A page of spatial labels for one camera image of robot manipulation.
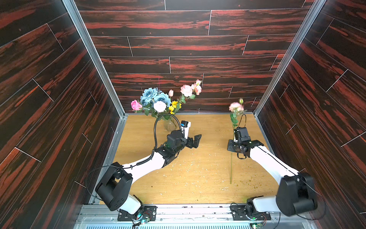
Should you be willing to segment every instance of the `metal frame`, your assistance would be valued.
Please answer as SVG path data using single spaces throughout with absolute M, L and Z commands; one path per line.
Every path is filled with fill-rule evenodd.
M 64 3 L 66 10 L 71 17 L 71 20 L 74 23 L 76 30 L 78 31 L 80 38 L 83 41 L 86 50 L 88 51 L 90 58 L 93 61 L 94 66 L 96 67 L 99 76 L 102 79 L 102 82 L 104 83 L 104 86 L 107 89 L 107 92 L 111 97 L 114 106 L 117 109 L 119 116 L 123 118 L 125 116 L 125 111 L 122 107 L 121 102 L 118 99 L 117 93 L 113 88 L 112 82 L 108 77 L 107 71 L 104 68 L 102 60 L 99 57 L 99 54 L 94 46 L 88 30 L 86 29 L 84 21 L 81 18 L 81 15 L 78 8 L 76 7 L 74 0 L 62 0 L 62 2 Z
M 225 224 L 234 226 L 238 221 L 234 221 L 231 215 L 230 204 L 147 204 L 157 206 L 156 221 L 149 222 L 145 226 L 169 226 L 171 224 L 179 224 L 181 226 L 188 224 Z M 278 222 L 279 213 L 270 213 L 271 222 Z M 301 214 L 310 218 L 310 214 Z M 83 229 L 87 225 L 108 225 L 108 226 L 131 226 L 131 222 L 118 222 L 118 212 L 110 211 L 106 205 L 83 205 L 80 214 L 76 220 L 75 228 Z M 314 221 L 308 221 L 298 216 L 285 216 L 281 214 L 281 223 L 300 223 L 305 228 L 314 227 Z M 246 225 L 248 222 L 240 222 L 240 225 Z
M 285 56 L 283 57 L 280 65 L 278 66 L 276 72 L 273 75 L 271 82 L 269 83 L 266 91 L 264 92 L 261 100 L 257 108 L 254 110 L 254 116 L 257 117 L 261 112 L 264 104 L 266 103 L 267 99 L 271 95 L 272 91 L 274 90 L 276 84 L 280 80 L 282 74 L 286 70 L 288 64 L 290 63 L 292 57 L 296 53 L 297 49 L 299 48 L 302 40 L 304 39 L 305 35 L 309 31 L 311 25 L 314 23 L 315 18 L 318 16 L 320 10 L 322 9 L 326 0 L 315 0 L 313 5 L 311 6 L 309 12 L 307 13 L 304 21 L 302 22 L 298 32 L 296 33 L 290 47 L 286 51 Z

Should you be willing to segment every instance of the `pink rose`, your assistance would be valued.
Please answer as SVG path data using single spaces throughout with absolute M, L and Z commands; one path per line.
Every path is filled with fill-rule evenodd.
M 197 85 L 194 91 L 196 92 L 196 95 L 199 95 L 202 92 L 201 86 Z
M 158 101 L 156 103 L 154 103 L 154 109 L 157 111 L 157 112 L 163 112 L 165 110 L 165 108 L 167 107 L 167 105 L 165 104 L 165 102 L 162 102 L 162 101 Z
M 235 102 L 235 103 L 230 104 L 229 110 L 231 112 L 234 112 L 236 109 L 238 111 L 243 111 L 244 110 L 243 106 L 240 103 L 238 103 L 238 102 Z
M 189 85 L 183 85 L 180 88 L 180 92 L 185 96 L 185 97 L 190 97 L 192 95 L 192 88 Z
M 131 102 L 131 107 L 132 110 L 139 111 L 142 108 L 142 105 L 139 102 L 137 102 L 137 100 L 134 100 Z

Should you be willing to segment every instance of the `wooden wall panel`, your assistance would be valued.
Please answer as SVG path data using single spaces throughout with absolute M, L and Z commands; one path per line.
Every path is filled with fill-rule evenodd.
M 347 70 L 307 39 L 300 44 L 293 58 L 325 91 Z
M 129 37 L 134 56 L 239 56 L 248 36 Z
M 365 37 L 366 32 L 334 19 L 317 46 L 366 80 Z
M 91 37 L 100 56 L 132 56 L 127 37 Z
M 66 13 L 61 0 L 2 1 L 0 46 Z
M 171 57 L 172 73 L 269 71 L 276 55 Z
M 80 11 L 91 36 L 198 36 L 210 11 Z
M 0 161 L 28 133 L 52 100 L 33 80 L 0 106 Z
M 63 52 L 48 25 L 0 47 L 0 104 Z
M 71 228 L 85 194 L 78 171 L 119 116 L 61 0 L 0 8 L 0 228 Z
M 132 112 L 128 100 L 141 95 L 134 89 L 121 94 L 121 87 L 170 87 L 179 95 L 178 88 L 183 84 L 191 85 L 202 78 L 203 92 L 197 98 L 218 98 L 227 95 L 227 87 L 268 85 L 312 3 L 313 0 L 76 1 L 128 112 Z M 223 88 L 219 91 L 207 86 Z M 240 96 L 261 96 L 247 93 Z
M 0 163 L 0 222 L 14 204 L 16 198 L 32 177 L 39 161 L 29 157 L 17 148 Z
M 296 33 L 308 10 L 213 10 L 209 35 Z
M 266 0 L 165 0 L 167 10 L 248 10 L 248 9 L 276 9 L 276 8 L 300 8 L 303 0 L 295 1 L 266 1 Z
M 169 73 L 167 57 L 102 56 L 107 72 L 111 73 Z
M 314 177 L 329 208 L 322 228 L 366 228 L 364 11 L 327 1 L 258 115 L 273 150 Z M 290 118 L 283 137 L 276 130 Z
M 53 100 L 56 100 L 89 60 L 90 56 L 79 39 L 34 79 Z
M 35 158 L 43 160 L 58 136 L 54 133 L 62 130 L 71 119 L 88 93 L 88 89 L 93 85 L 96 73 L 96 69 L 89 62 L 17 146 Z
M 243 55 L 285 54 L 295 34 L 250 35 Z
M 347 71 L 329 89 L 328 94 L 356 121 L 366 127 L 366 81 Z
M 202 86 L 268 85 L 274 73 L 274 71 L 245 73 L 205 73 L 203 76 Z
M 64 50 L 80 39 L 68 13 L 49 22 L 48 25 Z
M 164 10 L 164 0 L 76 0 L 79 10 Z

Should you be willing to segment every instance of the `black flexible cable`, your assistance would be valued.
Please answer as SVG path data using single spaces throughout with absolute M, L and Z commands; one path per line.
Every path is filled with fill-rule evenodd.
M 280 219 L 281 219 L 281 212 L 280 212 L 280 217 L 278 217 L 277 225 L 273 229 L 276 229 L 278 227 L 278 224 L 280 224 Z
M 159 116 L 156 118 L 156 121 L 155 121 L 155 124 L 154 124 L 154 139 L 155 139 L 155 147 L 153 148 L 153 150 L 152 150 L 151 155 L 150 155 L 150 157 L 149 157 L 149 158 L 146 158 L 145 160 L 143 160 L 143 161 L 141 161 L 141 162 L 136 163 L 136 165 L 142 165 L 142 164 L 144 164 L 144 163 L 148 162 L 149 160 L 151 160 L 151 159 L 153 158 L 153 156 L 154 156 L 154 152 L 155 152 L 155 150 L 156 150 L 156 149 L 157 149 L 157 147 L 158 147 L 158 141 L 157 141 L 157 139 L 156 139 L 156 124 L 158 123 L 159 119 L 160 119 L 161 117 L 163 117 L 164 115 L 170 115 L 170 116 L 174 117 L 174 118 L 175 118 L 175 120 L 176 120 L 176 121 L 177 121 L 177 123 L 178 123 L 179 130 L 180 130 L 180 131 L 182 131 L 182 127 L 181 127 L 181 125 L 180 125 L 179 120 L 177 119 L 177 117 L 175 117 L 175 116 L 174 116 L 174 115 L 172 115 L 172 114 L 161 114 L 161 115 L 159 115 Z
M 244 124 L 244 127 L 247 125 L 247 115 L 246 114 L 242 114 L 242 116 L 240 117 L 240 121 L 239 121 L 238 128 L 240 127 L 240 123 L 242 122 L 243 115 L 245 115 L 245 124 Z

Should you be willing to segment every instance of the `flower bouquet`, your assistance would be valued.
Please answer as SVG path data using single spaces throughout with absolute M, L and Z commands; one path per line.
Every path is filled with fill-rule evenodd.
M 182 108 L 182 103 L 186 103 L 188 99 L 195 99 L 196 95 L 201 93 L 202 88 L 200 84 L 201 81 L 196 80 L 196 82 L 191 86 L 183 85 L 180 88 L 180 92 L 182 94 L 176 101 L 171 100 L 174 94 L 173 90 L 170 90 L 168 94 L 165 94 L 158 88 L 145 89 L 140 100 L 134 100 L 131 102 L 132 110 L 134 110 L 135 113 L 144 112 L 145 115 L 149 115 L 149 113 L 151 113 L 151 116 L 155 118 L 161 114 L 175 114 Z M 170 115 L 164 115 L 163 118 L 167 121 L 165 128 L 168 131 L 172 131 L 177 128 L 176 123 L 173 122 Z

